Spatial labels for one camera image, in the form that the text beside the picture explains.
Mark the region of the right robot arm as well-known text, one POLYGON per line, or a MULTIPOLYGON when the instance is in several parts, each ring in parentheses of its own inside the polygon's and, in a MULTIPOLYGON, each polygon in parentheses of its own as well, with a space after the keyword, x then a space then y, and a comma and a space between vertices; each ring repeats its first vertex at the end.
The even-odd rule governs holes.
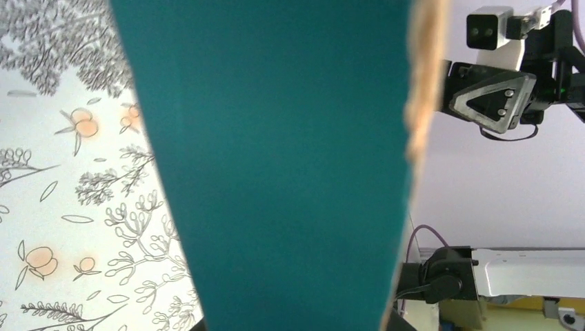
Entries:
MULTIPOLYGON (((538 129, 547 108, 567 106, 584 118, 584 42, 578 4, 560 1, 515 14, 484 6, 466 18, 474 63, 446 61, 432 112, 478 126, 502 141, 519 125, 538 129)), ((437 303, 480 297, 582 297, 583 250, 493 250, 444 245, 424 262, 405 262, 398 299, 437 303)))

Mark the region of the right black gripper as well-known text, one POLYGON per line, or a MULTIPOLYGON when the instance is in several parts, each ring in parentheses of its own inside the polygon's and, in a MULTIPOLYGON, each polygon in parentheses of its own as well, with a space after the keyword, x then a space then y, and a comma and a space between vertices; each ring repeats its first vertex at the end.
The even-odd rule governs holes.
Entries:
POLYGON ((573 14, 553 11, 551 22, 474 63, 447 61, 441 112, 504 134, 519 123, 541 123, 553 105, 584 119, 584 53, 573 44, 573 14))

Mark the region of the teal and wood picture frame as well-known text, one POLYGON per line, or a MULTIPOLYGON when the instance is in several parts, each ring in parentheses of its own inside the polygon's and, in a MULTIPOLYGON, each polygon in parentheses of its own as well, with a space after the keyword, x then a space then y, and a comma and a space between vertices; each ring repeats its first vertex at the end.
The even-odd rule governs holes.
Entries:
POLYGON ((384 330, 448 1, 111 1, 208 330, 384 330))

